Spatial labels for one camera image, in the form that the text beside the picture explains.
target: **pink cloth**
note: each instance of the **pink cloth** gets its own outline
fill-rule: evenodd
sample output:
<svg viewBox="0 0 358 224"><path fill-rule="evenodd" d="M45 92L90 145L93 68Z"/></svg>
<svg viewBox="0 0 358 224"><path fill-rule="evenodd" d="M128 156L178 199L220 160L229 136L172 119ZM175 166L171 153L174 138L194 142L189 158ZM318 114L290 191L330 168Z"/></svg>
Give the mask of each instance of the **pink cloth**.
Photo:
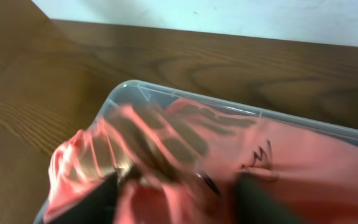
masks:
<svg viewBox="0 0 358 224"><path fill-rule="evenodd" d="M234 223L231 188L240 172L258 177L305 220L358 223L358 147L188 100L165 111L122 106L60 145L49 168L45 222L77 204L105 175L117 172L124 180L135 166L142 178L125 180L115 223Z"/></svg>

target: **wooden table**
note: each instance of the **wooden table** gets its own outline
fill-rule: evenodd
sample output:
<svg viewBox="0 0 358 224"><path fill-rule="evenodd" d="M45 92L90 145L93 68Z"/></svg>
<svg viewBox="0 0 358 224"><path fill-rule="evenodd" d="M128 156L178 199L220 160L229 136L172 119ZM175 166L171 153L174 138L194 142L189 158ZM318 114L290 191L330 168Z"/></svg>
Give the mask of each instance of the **wooden table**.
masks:
<svg viewBox="0 0 358 224"><path fill-rule="evenodd" d="M0 147L50 155L131 79L358 128L357 47L47 21L0 67Z"/></svg>

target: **black object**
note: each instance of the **black object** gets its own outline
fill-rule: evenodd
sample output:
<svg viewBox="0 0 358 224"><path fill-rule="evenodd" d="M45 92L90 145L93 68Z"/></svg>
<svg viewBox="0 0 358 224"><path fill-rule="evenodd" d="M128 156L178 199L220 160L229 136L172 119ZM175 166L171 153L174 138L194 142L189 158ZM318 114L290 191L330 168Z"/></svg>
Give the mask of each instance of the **black object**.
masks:
<svg viewBox="0 0 358 224"><path fill-rule="evenodd" d="M112 224L117 202L117 175L113 174L79 204L54 219L50 224ZM44 224L43 211L37 215L34 224Z"/></svg>
<svg viewBox="0 0 358 224"><path fill-rule="evenodd" d="M246 174L240 176L234 187L234 209L238 224L303 223Z"/></svg>

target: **plastic container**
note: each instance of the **plastic container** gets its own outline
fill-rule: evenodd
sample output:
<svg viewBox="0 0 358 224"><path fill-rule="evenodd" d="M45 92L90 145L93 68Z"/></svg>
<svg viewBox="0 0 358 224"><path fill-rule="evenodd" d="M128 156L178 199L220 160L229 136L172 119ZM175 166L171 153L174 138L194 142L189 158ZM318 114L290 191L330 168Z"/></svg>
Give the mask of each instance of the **plastic container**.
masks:
<svg viewBox="0 0 358 224"><path fill-rule="evenodd" d="M126 81L113 89L107 100L100 109L98 116L104 116L121 104L130 103L146 105L148 103L158 103L163 109L179 98L203 103L216 110L227 114L244 116L256 116L265 119L273 119L278 122L310 129L321 134L342 139L348 143L358 146L358 130L345 128L342 126L328 124L312 119L301 118L289 114L265 110L254 106L243 105L226 100L220 100L208 96L181 91L174 88L160 86L138 80Z"/></svg>

